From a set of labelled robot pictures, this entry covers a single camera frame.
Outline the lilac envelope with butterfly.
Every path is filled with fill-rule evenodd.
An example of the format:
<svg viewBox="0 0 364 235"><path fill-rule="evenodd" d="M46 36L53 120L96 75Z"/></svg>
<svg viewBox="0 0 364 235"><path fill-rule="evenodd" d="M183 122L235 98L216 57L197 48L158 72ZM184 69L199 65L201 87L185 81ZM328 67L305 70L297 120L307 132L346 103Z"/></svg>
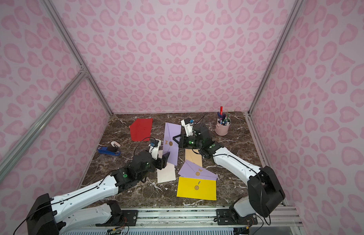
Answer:
<svg viewBox="0 0 364 235"><path fill-rule="evenodd" d="M163 154L170 153L168 163L173 165L178 164L179 146L173 140L173 137L181 134L181 125L173 123L165 123L164 139L163 139Z"/></svg>

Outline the red envelope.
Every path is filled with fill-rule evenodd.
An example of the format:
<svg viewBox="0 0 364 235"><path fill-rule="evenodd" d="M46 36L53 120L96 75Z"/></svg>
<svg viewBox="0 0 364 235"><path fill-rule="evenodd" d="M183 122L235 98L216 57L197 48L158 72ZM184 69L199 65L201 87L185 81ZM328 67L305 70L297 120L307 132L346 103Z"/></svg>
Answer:
<svg viewBox="0 0 364 235"><path fill-rule="evenodd" d="M138 118L130 125L131 139L134 142L146 142L150 140L152 130L152 118Z"/></svg>

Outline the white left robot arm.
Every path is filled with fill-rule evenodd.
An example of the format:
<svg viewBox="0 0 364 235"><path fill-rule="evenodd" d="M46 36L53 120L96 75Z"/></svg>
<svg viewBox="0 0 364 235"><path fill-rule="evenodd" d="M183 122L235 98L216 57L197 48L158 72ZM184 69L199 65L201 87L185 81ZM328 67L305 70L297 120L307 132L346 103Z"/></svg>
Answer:
<svg viewBox="0 0 364 235"><path fill-rule="evenodd" d="M111 171L105 178L79 190L50 197L39 196L25 221L29 235L60 235L81 227L121 227L130 224L116 201L94 208L89 205L120 194L144 183L149 173L167 166L169 153L158 156L157 150L142 151L124 167Z"/></svg>

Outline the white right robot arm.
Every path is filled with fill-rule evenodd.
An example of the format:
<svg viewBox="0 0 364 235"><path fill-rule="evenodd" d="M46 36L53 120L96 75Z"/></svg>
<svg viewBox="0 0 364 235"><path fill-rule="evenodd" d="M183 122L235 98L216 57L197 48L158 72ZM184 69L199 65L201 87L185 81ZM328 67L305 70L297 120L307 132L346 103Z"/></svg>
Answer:
<svg viewBox="0 0 364 235"><path fill-rule="evenodd" d="M203 123L184 124L183 127L185 134L173 136L180 148L198 150L202 157L212 159L246 184L248 196L232 206L237 216L257 213L266 218L285 199L285 192L271 167L259 167L236 156L223 144L213 141Z"/></svg>

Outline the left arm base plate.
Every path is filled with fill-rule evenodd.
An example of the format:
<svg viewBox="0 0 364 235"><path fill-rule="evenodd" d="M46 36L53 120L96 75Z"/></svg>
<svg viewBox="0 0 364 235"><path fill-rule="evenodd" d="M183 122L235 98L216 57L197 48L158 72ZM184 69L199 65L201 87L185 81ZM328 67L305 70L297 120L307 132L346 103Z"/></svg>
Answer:
<svg viewBox="0 0 364 235"><path fill-rule="evenodd" d="M95 224L96 227L122 227L135 226L137 223L138 210L124 210L112 215L107 222Z"/></svg>

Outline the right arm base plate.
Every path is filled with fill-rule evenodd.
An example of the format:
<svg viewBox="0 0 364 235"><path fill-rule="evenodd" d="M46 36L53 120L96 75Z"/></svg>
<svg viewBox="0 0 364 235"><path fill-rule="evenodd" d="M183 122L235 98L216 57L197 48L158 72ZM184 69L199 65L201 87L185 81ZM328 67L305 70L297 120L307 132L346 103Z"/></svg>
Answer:
<svg viewBox="0 0 364 235"><path fill-rule="evenodd" d="M214 221L217 222L218 225L245 225L251 227L252 225L258 224L255 213L240 216L231 208L217 209Z"/></svg>

